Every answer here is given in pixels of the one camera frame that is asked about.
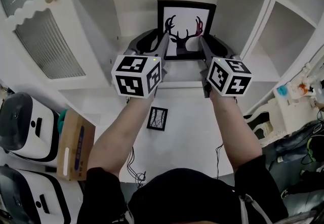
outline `strap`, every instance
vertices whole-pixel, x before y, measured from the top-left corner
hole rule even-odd
[[[244,198],[242,196],[239,196],[239,201],[241,207],[242,224],[249,224],[248,212],[245,206],[246,202],[252,204],[253,208],[255,208],[255,210],[262,215],[262,217],[264,218],[267,224],[272,224],[272,221],[269,219],[268,215],[264,212],[264,210],[260,207],[260,205],[255,200],[252,199],[250,195],[245,194]]]

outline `green object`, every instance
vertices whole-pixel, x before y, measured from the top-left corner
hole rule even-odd
[[[67,112],[67,109],[65,109],[61,113],[61,115],[60,115],[60,117],[59,117],[59,119],[57,121],[57,129],[59,131],[59,134],[62,134],[62,130],[63,130],[63,125],[64,125],[64,119],[65,119],[66,112]]]

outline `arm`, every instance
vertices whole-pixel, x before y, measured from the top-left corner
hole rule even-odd
[[[261,145],[233,97],[222,97],[215,90],[210,97],[226,154],[236,171],[239,166],[262,155]]]
[[[94,144],[88,169],[101,167],[119,177],[153,99],[154,92],[148,99],[130,99],[117,119]]]

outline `wire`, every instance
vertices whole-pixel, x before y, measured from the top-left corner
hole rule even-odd
[[[217,177],[216,179],[218,179],[219,176],[219,168],[218,168],[218,164],[219,164],[219,156],[220,156],[220,150],[222,149],[224,144],[220,145],[219,147],[216,148],[216,156],[217,156]]]
[[[137,189],[139,189],[140,187],[143,186],[142,182],[146,180],[146,171],[144,173],[136,173],[132,169],[132,164],[134,160],[135,160],[135,153],[134,153],[134,147],[132,147],[132,150],[127,159],[127,171],[135,179],[136,187]]]

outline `white table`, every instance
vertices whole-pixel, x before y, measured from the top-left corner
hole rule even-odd
[[[222,140],[212,102],[205,98],[156,98],[152,106],[169,110],[166,128],[165,131],[147,129],[146,118],[134,144],[134,171],[146,171],[147,182],[168,170],[181,167],[216,177],[215,149],[222,144]],[[106,115],[105,123],[101,122],[101,125],[106,126],[96,129],[95,140],[116,117],[115,112]],[[233,169],[222,148],[219,176],[230,173],[233,173]],[[135,182],[125,165],[119,178],[121,182]]]

